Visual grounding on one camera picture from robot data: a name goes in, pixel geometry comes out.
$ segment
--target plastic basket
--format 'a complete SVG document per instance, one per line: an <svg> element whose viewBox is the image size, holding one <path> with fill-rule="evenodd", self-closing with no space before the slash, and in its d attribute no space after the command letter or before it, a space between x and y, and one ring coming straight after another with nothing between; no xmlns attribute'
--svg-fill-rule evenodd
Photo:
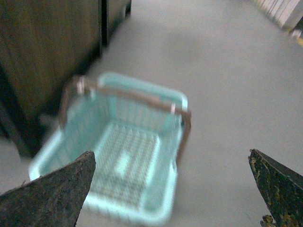
<svg viewBox="0 0 303 227"><path fill-rule="evenodd" d="M73 87L85 94L67 111ZM31 180L94 151L96 170L84 206L133 224L160 226L171 215L179 160L190 131L180 92L115 73L66 87L61 128L29 168Z"/></svg>

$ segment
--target concrete floor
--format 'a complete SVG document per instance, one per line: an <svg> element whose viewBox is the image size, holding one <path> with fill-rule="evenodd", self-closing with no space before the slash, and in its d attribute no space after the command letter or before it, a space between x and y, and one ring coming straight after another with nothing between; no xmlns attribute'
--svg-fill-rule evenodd
<svg viewBox="0 0 303 227"><path fill-rule="evenodd" d="M192 132L166 226L259 226L269 211L251 148L303 175L302 60L303 49L249 0L133 1L88 74L120 72L188 96ZM0 193L28 180L27 161L11 153L0 161ZM77 226L124 224L82 210Z"/></svg>

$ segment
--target wooden cabinet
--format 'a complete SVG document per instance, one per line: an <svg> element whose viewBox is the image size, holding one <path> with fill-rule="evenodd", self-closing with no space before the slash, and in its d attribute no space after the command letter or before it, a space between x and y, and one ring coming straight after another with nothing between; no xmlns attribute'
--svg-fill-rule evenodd
<svg viewBox="0 0 303 227"><path fill-rule="evenodd" d="M17 121L27 122L25 132L34 128L33 137L39 134L41 109L60 96L64 82L99 47L99 5L98 0L0 0L0 76L12 92L1 99L15 96L15 113L24 116Z"/></svg>

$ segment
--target basket handle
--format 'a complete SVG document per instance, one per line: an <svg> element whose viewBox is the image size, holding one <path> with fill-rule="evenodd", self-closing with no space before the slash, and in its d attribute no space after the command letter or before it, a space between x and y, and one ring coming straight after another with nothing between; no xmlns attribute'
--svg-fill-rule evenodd
<svg viewBox="0 0 303 227"><path fill-rule="evenodd" d="M72 89L77 88L78 94L85 94L88 91L95 90L104 95L113 95L117 97L131 99L140 103L143 103L151 108L169 112L172 114L180 114L182 117L182 124L184 124L184 131L182 135L182 140L178 148L178 154L176 158L177 165L179 165L186 142L188 140L190 130L191 130L191 112L184 111L174 104L161 103L147 96L140 95L139 93L133 91L125 91L113 87L100 87L96 82L84 79L84 77L74 76L63 88L63 94L61 99L61 107L59 110L59 126L64 129L67 121L67 109L69 101L69 93Z"/></svg>

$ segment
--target light blue basket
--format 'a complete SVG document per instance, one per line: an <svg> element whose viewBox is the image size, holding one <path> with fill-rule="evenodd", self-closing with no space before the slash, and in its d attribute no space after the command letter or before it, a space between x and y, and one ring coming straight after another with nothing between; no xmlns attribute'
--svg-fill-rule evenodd
<svg viewBox="0 0 303 227"><path fill-rule="evenodd" d="M98 85L136 91L187 110L180 92L116 73ZM176 155L183 133L181 117L136 101L91 92L67 112L29 167L31 180L94 151L96 170L84 206L133 224L160 226L171 215L177 181Z"/></svg>

